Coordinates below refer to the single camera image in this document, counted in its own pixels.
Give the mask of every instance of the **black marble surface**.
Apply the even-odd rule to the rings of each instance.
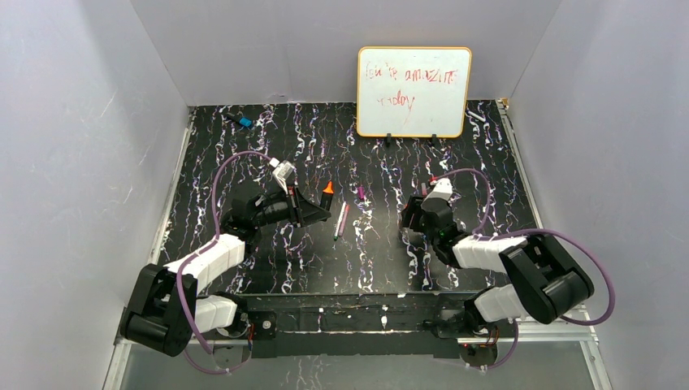
[[[408,196],[422,182],[460,167],[479,169],[492,183],[494,207],[486,233],[535,227],[496,103],[471,101],[467,108],[487,122],[467,116],[462,134],[440,140],[437,147],[413,139],[396,139],[386,147],[382,139],[358,136],[353,103],[196,108],[159,262],[182,258],[212,238],[210,186],[215,171],[225,158],[251,149],[291,161],[302,193],[316,202],[332,180],[335,217],[302,229],[286,223],[263,228],[257,251],[216,279],[210,291],[404,293],[474,291],[503,284],[504,276],[493,272],[446,267],[420,237],[400,234],[397,227]],[[256,125],[240,128],[227,113],[255,119]],[[258,160],[241,158],[223,173],[220,210],[227,210],[233,184],[254,180],[265,188],[273,182],[271,171]],[[484,186],[468,174],[451,180],[455,218],[470,230],[486,201]],[[365,201],[358,200],[359,185],[366,189]],[[344,236],[334,242],[342,202],[350,204],[350,212]]]

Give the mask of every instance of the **white metal frame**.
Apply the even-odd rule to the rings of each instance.
[[[507,134],[510,147],[512,148],[512,153],[514,159],[517,162],[517,167],[519,170],[519,175],[524,183],[524,189],[526,190],[526,196],[531,206],[531,210],[536,221],[536,225],[539,228],[543,227],[541,222],[540,213],[536,207],[533,192],[531,191],[531,186],[529,185],[529,180],[527,174],[524,171],[524,166],[522,163],[521,155],[519,154],[517,140],[514,136],[514,129],[512,123],[507,116],[505,106],[501,101],[496,101],[498,105],[498,110],[500,112],[500,117],[502,118],[503,126],[505,127],[505,133]],[[177,167],[175,169],[175,176],[170,186],[170,191],[167,195],[167,203],[165,207],[165,212],[163,213],[160,226],[158,227],[158,232],[156,234],[155,242],[153,248],[150,251],[149,263],[156,262],[160,254],[160,247],[163,242],[163,237],[165,234],[165,229],[167,227],[167,220],[170,215],[172,208],[172,202],[175,199],[175,191],[177,189],[177,184],[180,180],[180,173],[182,170],[182,165],[184,164],[184,156],[186,155],[187,146],[189,144],[189,136],[193,123],[189,123],[184,134],[184,142],[180,148],[180,156],[177,160]],[[586,311],[585,305],[580,305],[574,310],[568,313],[570,316],[580,319],[589,319],[588,312]],[[581,345],[582,355],[586,361],[589,374],[591,375],[591,382],[595,390],[611,390],[612,385],[608,377],[608,373],[605,369],[605,364],[600,356],[600,351],[598,349],[598,336],[596,330],[593,327],[580,327],[577,325],[565,323],[564,321],[557,320],[555,323],[550,325],[543,325],[537,323],[533,318],[527,318],[524,321],[519,321],[519,342],[555,342],[555,341],[578,341]],[[514,339],[511,338],[500,338],[501,345],[509,345]],[[215,341],[216,345],[225,344],[235,344],[236,340],[218,340]],[[475,338],[470,339],[457,339],[459,344],[465,343],[475,343],[477,342]],[[190,343],[197,343],[195,339],[192,339]],[[129,354],[131,353],[132,343],[129,340],[117,338],[115,341],[115,350],[113,352],[112,359],[110,361],[110,368],[106,376],[106,381],[103,384],[104,390],[119,390],[122,385],[122,380],[124,378],[124,372],[127,367],[127,362],[129,359]]]

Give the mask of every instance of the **yellow whiteboard frame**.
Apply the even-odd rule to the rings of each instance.
[[[469,70],[466,75],[466,87],[464,90],[464,106],[461,109],[461,112],[466,111],[466,100],[467,96],[469,95],[469,78],[471,75],[471,59],[473,54],[471,53],[471,49],[465,46],[364,46],[359,50],[359,54],[357,55],[357,134],[360,137],[387,137],[388,134],[361,134],[359,132],[359,87],[361,86],[362,82],[362,51],[366,49],[397,49],[397,50],[407,50],[407,49],[429,49],[429,50],[466,50],[469,52]],[[462,134],[462,131],[464,130],[464,119],[461,120],[461,128],[459,129],[459,132],[457,133],[456,136],[438,136],[438,138],[457,138]],[[433,135],[413,135],[413,134],[405,134],[405,135],[395,135],[391,134],[392,137],[396,138],[431,138]]]

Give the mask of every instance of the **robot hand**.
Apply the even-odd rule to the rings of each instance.
[[[238,188],[238,195],[231,200],[232,209],[222,217],[222,234],[203,253],[199,249],[165,266],[145,266],[120,320],[120,335],[170,356],[184,350],[192,329],[182,310],[176,273],[192,256],[195,258],[184,268],[182,289],[198,330],[246,329],[246,315],[235,321],[246,311],[244,300],[226,293],[203,299],[197,296],[215,278],[244,261],[258,244],[262,226],[286,220],[301,228],[330,218],[332,184],[316,205],[301,195],[296,184],[288,184],[293,169],[289,162],[276,164],[273,176],[281,188],[276,192],[261,195],[247,186]]]
[[[449,180],[432,184],[435,186],[427,195],[409,199],[401,227],[424,234],[438,259],[448,266],[502,272],[512,282],[483,290],[466,301],[464,312],[453,318],[453,326],[478,331],[501,319],[527,315],[548,324],[593,295],[591,279],[554,236],[472,236],[453,221]]]

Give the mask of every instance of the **gray wall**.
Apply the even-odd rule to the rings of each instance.
[[[560,0],[132,0],[190,106],[356,101],[363,46],[468,46],[469,97],[505,98]]]
[[[0,6],[0,388],[100,388],[187,108],[126,0]]]
[[[679,0],[565,0],[510,108],[545,225],[612,273],[617,310],[597,330],[620,389],[689,380],[688,15]]]

